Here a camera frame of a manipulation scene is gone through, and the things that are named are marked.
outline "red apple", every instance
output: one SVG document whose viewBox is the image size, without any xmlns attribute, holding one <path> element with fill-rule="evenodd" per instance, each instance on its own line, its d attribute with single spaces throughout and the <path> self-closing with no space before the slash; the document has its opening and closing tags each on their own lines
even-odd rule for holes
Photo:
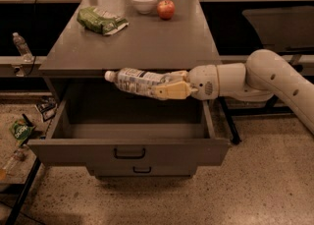
<svg viewBox="0 0 314 225">
<path fill-rule="evenodd" d="M 163 0 L 157 5 L 157 13 L 163 20 L 169 20 L 175 14 L 175 4 L 171 0 Z"/>
</svg>

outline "speckled floor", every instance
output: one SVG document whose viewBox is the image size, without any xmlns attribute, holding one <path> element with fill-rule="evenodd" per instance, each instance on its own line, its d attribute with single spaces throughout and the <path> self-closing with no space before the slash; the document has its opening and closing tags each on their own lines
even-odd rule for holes
<svg viewBox="0 0 314 225">
<path fill-rule="evenodd" d="M 85 168 L 41 166 L 16 224 L 314 224 L 313 135 L 292 115 L 235 123 L 242 143 L 192 178 L 97 180 Z M 2 200 L 0 223 L 13 204 Z"/>
</svg>

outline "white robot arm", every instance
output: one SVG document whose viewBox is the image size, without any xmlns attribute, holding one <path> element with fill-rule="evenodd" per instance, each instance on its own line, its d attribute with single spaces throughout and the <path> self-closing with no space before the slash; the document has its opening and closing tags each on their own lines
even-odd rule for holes
<svg viewBox="0 0 314 225">
<path fill-rule="evenodd" d="M 191 96 L 199 100 L 265 101 L 275 94 L 314 134 L 314 85 L 273 51 L 257 50 L 245 65 L 195 67 L 187 81 L 194 88 Z"/>
</svg>

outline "green bag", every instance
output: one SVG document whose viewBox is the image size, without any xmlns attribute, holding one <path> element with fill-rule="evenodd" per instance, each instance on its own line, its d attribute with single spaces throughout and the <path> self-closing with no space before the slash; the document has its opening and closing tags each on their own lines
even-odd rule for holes
<svg viewBox="0 0 314 225">
<path fill-rule="evenodd" d="M 129 24 L 127 19 L 97 7 L 80 9 L 77 21 L 82 26 L 103 35 L 114 34 Z"/>
<path fill-rule="evenodd" d="M 18 146 L 21 146 L 29 138 L 34 129 L 35 126 L 29 127 L 25 119 L 19 119 L 13 123 L 10 131 L 17 140 Z"/>
</svg>

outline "bottle cap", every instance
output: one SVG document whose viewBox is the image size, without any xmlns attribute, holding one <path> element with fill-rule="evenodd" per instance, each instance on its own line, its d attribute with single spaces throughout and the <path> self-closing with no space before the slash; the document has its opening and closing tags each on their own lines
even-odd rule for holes
<svg viewBox="0 0 314 225">
<path fill-rule="evenodd" d="M 115 80 L 115 72 L 107 71 L 105 73 L 105 80 L 109 82 L 113 82 Z"/>
</svg>

